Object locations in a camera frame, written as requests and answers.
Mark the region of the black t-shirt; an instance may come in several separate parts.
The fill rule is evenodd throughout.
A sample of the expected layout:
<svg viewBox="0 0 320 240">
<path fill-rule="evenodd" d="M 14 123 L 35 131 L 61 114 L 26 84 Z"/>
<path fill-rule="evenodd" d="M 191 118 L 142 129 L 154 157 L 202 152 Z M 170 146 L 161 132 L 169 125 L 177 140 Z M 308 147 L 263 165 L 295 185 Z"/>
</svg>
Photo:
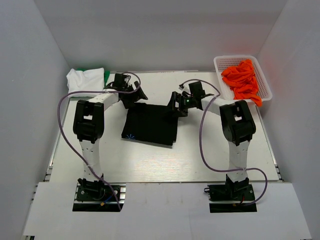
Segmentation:
<svg viewBox="0 0 320 240">
<path fill-rule="evenodd" d="M 121 137 L 172 146 L 178 133 L 178 118 L 164 105 L 136 103 L 127 111 Z"/>
</svg>

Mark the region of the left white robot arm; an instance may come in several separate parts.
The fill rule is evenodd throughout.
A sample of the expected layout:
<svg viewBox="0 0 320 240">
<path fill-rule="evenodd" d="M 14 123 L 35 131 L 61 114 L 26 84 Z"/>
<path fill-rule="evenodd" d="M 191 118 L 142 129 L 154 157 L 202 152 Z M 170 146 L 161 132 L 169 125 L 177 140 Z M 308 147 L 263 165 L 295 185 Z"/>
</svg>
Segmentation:
<svg viewBox="0 0 320 240">
<path fill-rule="evenodd" d="M 114 80 L 106 89 L 88 100 L 79 100 L 76 104 L 73 132 L 82 150 L 83 179 L 85 182 L 103 182 L 104 174 L 100 164 L 100 138 L 105 130 L 105 111 L 112 105 L 122 102 L 125 109 L 135 106 L 139 100 L 147 100 L 141 88 L 141 79 L 130 84 L 131 72 L 116 73 Z"/>
</svg>

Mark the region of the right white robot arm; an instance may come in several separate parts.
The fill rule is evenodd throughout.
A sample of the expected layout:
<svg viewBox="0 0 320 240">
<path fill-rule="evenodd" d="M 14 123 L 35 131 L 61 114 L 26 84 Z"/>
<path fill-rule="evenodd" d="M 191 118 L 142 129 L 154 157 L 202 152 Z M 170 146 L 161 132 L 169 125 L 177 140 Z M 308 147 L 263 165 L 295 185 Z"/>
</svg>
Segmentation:
<svg viewBox="0 0 320 240">
<path fill-rule="evenodd" d="M 256 133 L 256 125 L 245 100 L 228 101 L 217 95 L 206 93 L 198 80 L 189 84 L 189 92 L 171 93 L 168 107 L 175 117 L 186 117 L 188 110 L 196 108 L 203 111 L 199 127 L 199 150 L 204 165 L 217 173 L 225 173 L 225 185 L 221 194 L 229 199 L 243 199 L 249 187 L 247 174 L 247 156 L 249 144 Z M 203 152 L 203 125 L 206 113 L 220 116 L 222 133 L 228 142 L 228 169 L 215 169 L 206 162 Z"/>
</svg>

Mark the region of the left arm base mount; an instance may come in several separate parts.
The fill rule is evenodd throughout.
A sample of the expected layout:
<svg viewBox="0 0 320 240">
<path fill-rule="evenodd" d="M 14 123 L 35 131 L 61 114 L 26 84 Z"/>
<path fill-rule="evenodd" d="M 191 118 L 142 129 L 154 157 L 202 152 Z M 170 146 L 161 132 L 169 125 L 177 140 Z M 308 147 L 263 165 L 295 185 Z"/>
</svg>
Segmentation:
<svg viewBox="0 0 320 240">
<path fill-rule="evenodd" d="M 117 196 L 120 208 L 125 204 L 126 185 L 112 185 L 113 192 L 108 185 L 104 185 L 100 190 L 95 191 L 88 187 L 77 184 L 74 196 L 72 211 L 88 213 L 119 213 Z"/>
</svg>

